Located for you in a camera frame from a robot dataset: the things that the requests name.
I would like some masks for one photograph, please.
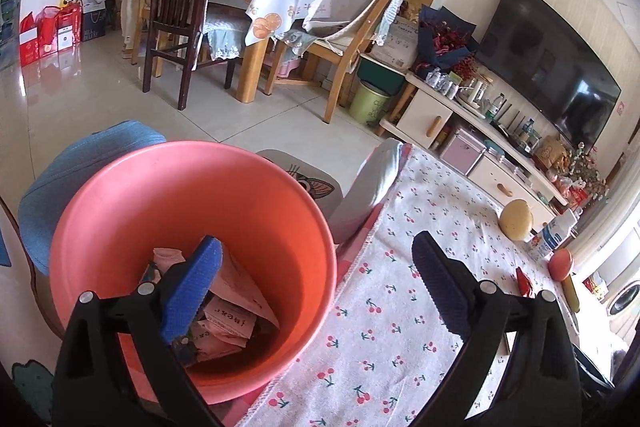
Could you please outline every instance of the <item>blue stool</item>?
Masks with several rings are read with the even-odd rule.
[[[18,224],[34,266],[49,274],[49,251],[62,212],[97,171],[127,153],[166,142],[139,121],[127,120],[67,147],[33,182],[20,200]]]

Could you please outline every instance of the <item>black tv screen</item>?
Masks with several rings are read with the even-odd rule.
[[[586,151],[620,96],[594,51],[543,0],[500,0],[476,59],[529,100],[574,147],[584,142]]]

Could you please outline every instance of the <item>cabinet door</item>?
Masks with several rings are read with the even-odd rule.
[[[451,115],[449,108],[419,90],[397,127],[419,146],[428,149]]]
[[[527,201],[533,216],[533,229],[536,232],[543,228],[544,223],[554,218],[554,213],[538,201],[538,198],[485,157],[480,158],[468,177],[501,204],[507,204],[513,200]]]

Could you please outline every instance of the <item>cabinet handle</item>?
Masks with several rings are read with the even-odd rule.
[[[440,125],[440,122],[442,122],[441,116],[436,116],[436,118],[433,119],[433,123],[431,124],[431,127],[429,127],[429,130],[427,131],[427,136],[429,138],[433,138],[433,136],[436,134],[436,129]]]
[[[500,192],[505,196],[507,196],[508,198],[511,198],[513,196],[513,192],[511,192],[507,187],[505,187],[501,183],[498,183],[498,190],[500,190]]]

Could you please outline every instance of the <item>beige curtain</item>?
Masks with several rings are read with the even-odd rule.
[[[612,182],[609,202],[569,244],[579,280],[596,271],[640,219],[640,133],[629,144],[624,157],[625,163]]]

